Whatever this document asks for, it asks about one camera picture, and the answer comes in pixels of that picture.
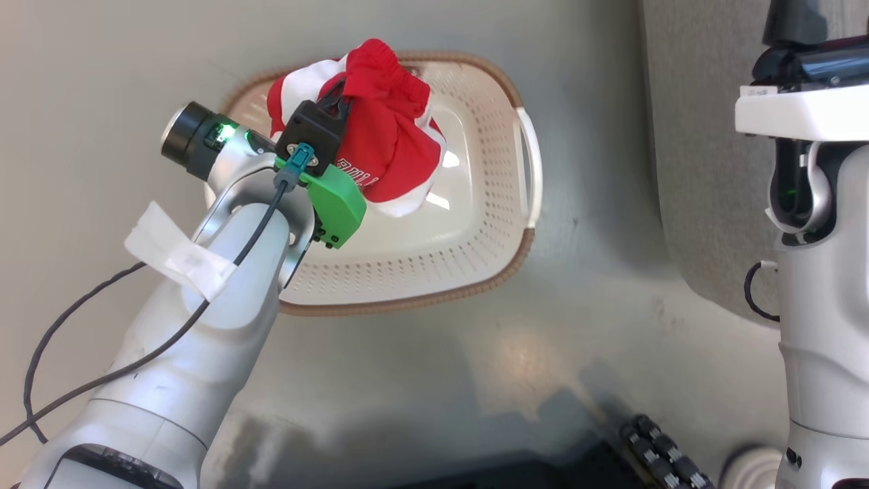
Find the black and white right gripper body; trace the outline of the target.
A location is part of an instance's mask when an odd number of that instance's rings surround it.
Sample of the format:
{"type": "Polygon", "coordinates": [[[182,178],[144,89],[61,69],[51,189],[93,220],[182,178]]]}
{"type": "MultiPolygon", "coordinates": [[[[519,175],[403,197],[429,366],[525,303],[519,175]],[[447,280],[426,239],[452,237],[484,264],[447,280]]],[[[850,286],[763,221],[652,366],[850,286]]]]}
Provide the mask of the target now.
{"type": "Polygon", "coordinates": [[[798,141],[866,142],[868,37],[778,41],[735,103],[735,130],[798,141]]]}

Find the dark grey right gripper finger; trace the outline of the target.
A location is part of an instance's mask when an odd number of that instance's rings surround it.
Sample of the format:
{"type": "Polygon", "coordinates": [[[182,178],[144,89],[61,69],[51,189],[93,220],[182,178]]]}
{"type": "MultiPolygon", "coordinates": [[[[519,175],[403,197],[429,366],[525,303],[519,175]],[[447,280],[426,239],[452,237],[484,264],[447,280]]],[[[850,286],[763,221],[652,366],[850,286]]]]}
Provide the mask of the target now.
{"type": "Polygon", "coordinates": [[[828,19],[819,1],[770,1],[762,36],[764,46],[812,46],[826,40],[828,19]]]}

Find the black and green left gripper body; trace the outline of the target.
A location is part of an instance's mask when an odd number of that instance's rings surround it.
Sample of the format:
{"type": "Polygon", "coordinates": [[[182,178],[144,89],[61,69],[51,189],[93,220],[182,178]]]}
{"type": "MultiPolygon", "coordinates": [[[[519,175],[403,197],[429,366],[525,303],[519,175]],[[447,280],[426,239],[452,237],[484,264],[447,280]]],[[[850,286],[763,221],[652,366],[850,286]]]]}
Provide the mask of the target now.
{"type": "Polygon", "coordinates": [[[356,181],[339,169],[337,156],[346,133],[338,111],[323,111],[314,101],[295,109],[274,146],[274,186],[307,191],[314,210],[313,239],[340,249],[361,227],[367,203],[356,181]]]}

